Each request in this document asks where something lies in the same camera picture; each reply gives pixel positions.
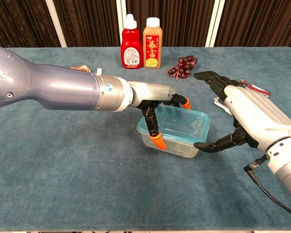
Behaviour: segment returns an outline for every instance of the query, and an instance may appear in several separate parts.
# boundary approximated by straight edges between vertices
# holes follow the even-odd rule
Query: blue container lid
[[[164,139],[184,144],[206,141],[210,124],[207,114],[164,104],[160,104],[155,113]],[[149,133],[144,117],[139,121],[137,130]]]

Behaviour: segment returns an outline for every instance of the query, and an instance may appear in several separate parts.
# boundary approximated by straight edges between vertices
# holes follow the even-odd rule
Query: silver robotic hand
[[[155,116],[159,103],[189,106],[185,97],[166,85],[127,82],[65,67],[40,65],[0,47],[0,108],[21,100],[36,100],[51,110],[142,110],[153,142],[164,149]]]
[[[234,133],[214,143],[195,143],[194,146],[205,152],[216,152],[248,143],[265,151],[264,160],[270,159],[269,169],[291,194],[291,120],[266,96],[244,88],[236,80],[213,71],[196,73],[194,77],[208,83],[224,101],[234,116],[236,128]],[[244,169],[250,175],[261,162],[256,160]]]

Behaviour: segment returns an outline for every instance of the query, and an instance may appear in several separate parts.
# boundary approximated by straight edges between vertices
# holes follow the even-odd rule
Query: bottle label
[[[140,63],[140,55],[137,49],[129,47],[124,51],[124,63],[131,68],[136,67]]]
[[[145,65],[147,67],[157,67],[159,61],[159,36],[145,36]]]

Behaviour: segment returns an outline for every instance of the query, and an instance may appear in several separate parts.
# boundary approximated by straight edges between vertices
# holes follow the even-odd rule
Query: orange fingertip
[[[161,132],[155,137],[150,136],[150,139],[159,149],[161,149],[161,150],[166,149],[167,146],[166,146],[165,142],[163,141]]]
[[[187,102],[185,104],[182,104],[182,107],[185,109],[191,109],[189,98],[186,98],[186,100],[187,100]]]

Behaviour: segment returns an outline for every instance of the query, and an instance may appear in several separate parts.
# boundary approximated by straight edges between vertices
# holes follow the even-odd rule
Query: blue tablecloth
[[[35,63],[86,64],[127,80],[173,86],[210,116],[208,141],[234,131],[209,86],[165,73],[178,57],[273,92],[291,118],[291,48],[163,48],[160,69],[127,70],[119,48],[14,48]],[[266,197],[243,167],[263,152],[248,145],[193,159],[146,147],[139,109],[121,113],[50,111],[33,100],[0,109],[0,231],[291,229],[291,215]],[[291,207],[267,165],[265,188]]]

